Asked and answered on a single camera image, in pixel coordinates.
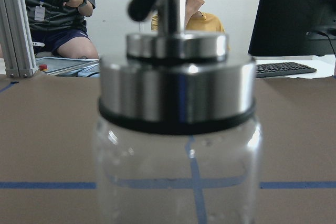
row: blue tape line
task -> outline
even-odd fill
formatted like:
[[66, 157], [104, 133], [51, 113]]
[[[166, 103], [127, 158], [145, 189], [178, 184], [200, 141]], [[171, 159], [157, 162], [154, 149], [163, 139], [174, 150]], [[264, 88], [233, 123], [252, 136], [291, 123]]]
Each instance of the blue tape line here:
[[336, 181], [260, 183], [260, 189], [325, 189], [325, 188], [336, 188]]
[[187, 156], [190, 159], [190, 168], [192, 173], [192, 187], [194, 190], [194, 198], [196, 204], [196, 213], [198, 224], [207, 224], [207, 216], [206, 216], [206, 209], [205, 209], [205, 201], [204, 195], [202, 191], [202, 184], [201, 184], [201, 175], [200, 169], [198, 168], [198, 163], [195, 157], [190, 157], [191, 151], [191, 144], [195, 141], [193, 136], [189, 137], [188, 143], [185, 145], [185, 151]]
[[0, 182], [0, 189], [95, 189], [94, 182]]
[[[238, 185], [243, 182], [245, 175], [233, 178], [201, 179], [203, 189], [222, 188]], [[118, 180], [117, 185], [138, 189], [191, 189], [191, 179], [149, 179]], [[336, 181], [312, 182], [261, 182], [260, 189], [335, 189]], [[96, 189], [94, 182], [0, 182], [0, 189]]]
[[[200, 178], [199, 184], [203, 189], [224, 188], [241, 184], [246, 174], [227, 178]], [[191, 178], [152, 178], [152, 179], [116, 179], [109, 176], [109, 180], [120, 187], [133, 189], [193, 189]]]
[[8, 84], [6, 87], [4, 87], [3, 89], [0, 89], [0, 93], [4, 92], [5, 90], [9, 89], [11, 86], [13, 86], [14, 84], [19, 83], [18, 81], [11, 81], [10, 84]]

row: person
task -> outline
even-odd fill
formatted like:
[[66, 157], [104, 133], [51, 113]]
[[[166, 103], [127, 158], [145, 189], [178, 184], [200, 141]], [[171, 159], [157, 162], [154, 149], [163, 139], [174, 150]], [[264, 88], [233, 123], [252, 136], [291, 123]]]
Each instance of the person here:
[[25, 0], [35, 53], [51, 51], [65, 58], [98, 59], [98, 52], [87, 35], [85, 17], [90, 17], [95, 0]]
[[[216, 15], [211, 13], [200, 12], [200, 7], [205, 3], [204, 0], [186, 0], [185, 6], [185, 29], [186, 30], [202, 30], [217, 31], [224, 33], [222, 22]], [[151, 28], [157, 30], [158, 15], [152, 17]]]

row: black keyboard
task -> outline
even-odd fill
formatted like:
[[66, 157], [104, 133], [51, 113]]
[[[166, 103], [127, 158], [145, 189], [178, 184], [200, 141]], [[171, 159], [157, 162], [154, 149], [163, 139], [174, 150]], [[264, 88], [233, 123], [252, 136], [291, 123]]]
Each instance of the black keyboard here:
[[257, 65], [257, 78], [288, 76], [290, 74], [313, 73], [315, 68], [296, 62], [267, 63]]

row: brown cardboard surface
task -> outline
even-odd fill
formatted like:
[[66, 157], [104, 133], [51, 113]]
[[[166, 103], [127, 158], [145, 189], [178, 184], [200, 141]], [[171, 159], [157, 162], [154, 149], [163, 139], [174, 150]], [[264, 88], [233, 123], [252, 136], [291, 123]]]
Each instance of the brown cardboard surface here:
[[[0, 75], [0, 89], [12, 79]], [[39, 73], [0, 93], [0, 182], [95, 182], [99, 79]], [[256, 79], [262, 182], [336, 181], [336, 79]], [[257, 224], [333, 223], [336, 188], [261, 189]], [[0, 189], [0, 223], [97, 223], [94, 189]]]

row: leg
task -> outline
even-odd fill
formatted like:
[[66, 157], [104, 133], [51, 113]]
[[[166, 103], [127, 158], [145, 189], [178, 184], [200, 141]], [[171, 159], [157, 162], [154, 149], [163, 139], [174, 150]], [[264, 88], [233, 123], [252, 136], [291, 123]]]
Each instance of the leg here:
[[86, 37], [75, 37], [61, 45], [57, 52], [65, 58], [79, 59], [86, 57], [88, 59], [98, 59], [98, 52], [91, 42]]

